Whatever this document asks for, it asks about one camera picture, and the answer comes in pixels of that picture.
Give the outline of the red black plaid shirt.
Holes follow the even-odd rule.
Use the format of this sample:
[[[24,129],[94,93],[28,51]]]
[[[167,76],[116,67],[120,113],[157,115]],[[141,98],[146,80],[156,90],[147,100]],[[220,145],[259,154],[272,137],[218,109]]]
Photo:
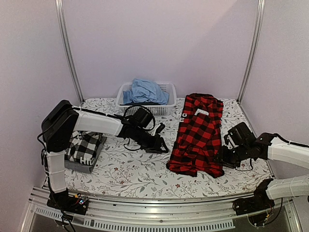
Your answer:
[[[225,174],[222,165],[214,161],[222,146],[223,107],[223,102],[210,94],[192,93],[185,97],[167,169],[192,177],[198,172],[213,178]]]

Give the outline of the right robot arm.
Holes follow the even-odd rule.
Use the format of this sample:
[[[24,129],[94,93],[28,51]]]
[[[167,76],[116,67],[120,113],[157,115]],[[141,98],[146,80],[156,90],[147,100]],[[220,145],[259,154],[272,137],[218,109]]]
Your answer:
[[[308,196],[309,194],[309,146],[288,141],[276,133],[262,133],[256,137],[253,133],[240,135],[230,132],[226,141],[232,147],[224,145],[219,149],[215,161],[220,165],[236,169],[241,162],[248,159],[267,160],[272,163],[298,167],[303,172],[282,174],[281,178],[269,178],[256,187],[250,199],[254,211],[261,210],[268,200],[285,197]]]

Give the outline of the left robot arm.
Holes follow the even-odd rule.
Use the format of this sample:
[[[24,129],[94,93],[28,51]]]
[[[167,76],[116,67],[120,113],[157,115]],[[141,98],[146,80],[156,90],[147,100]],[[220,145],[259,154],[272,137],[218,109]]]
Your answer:
[[[155,118],[145,106],[138,106],[132,115],[110,115],[71,105],[62,100],[43,120],[37,140],[43,145],[42,165],[48,177],[53,202],[62,210],[72,205],[65,181],[65,151],[76,131],[101,133],[135,141],[147,153],[168,153],[160,133],[164,125],[155,125]]]

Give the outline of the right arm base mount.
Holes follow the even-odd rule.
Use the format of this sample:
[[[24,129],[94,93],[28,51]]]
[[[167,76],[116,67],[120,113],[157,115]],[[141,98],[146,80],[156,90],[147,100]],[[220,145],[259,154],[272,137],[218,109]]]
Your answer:
[[[249,198],[238,198],[233,201],[232,208],[236,215],[247,215],[254,227],[263,227],[273,215],[274,200],[264,193],[257,193]]]

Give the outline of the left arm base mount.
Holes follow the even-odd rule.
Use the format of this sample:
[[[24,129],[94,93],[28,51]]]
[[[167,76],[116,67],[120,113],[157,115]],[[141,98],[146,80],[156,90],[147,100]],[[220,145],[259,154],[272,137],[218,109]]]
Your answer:
[[[69,212],[79,215],[86,215],[89,205],[89,198],[87,196],[77,193],[75,195],[69,195],[68,189],[60,193],[54,193],[49,188],[50,195],[47,201],[47,206],[55,209],[59,209],[61,212]]]

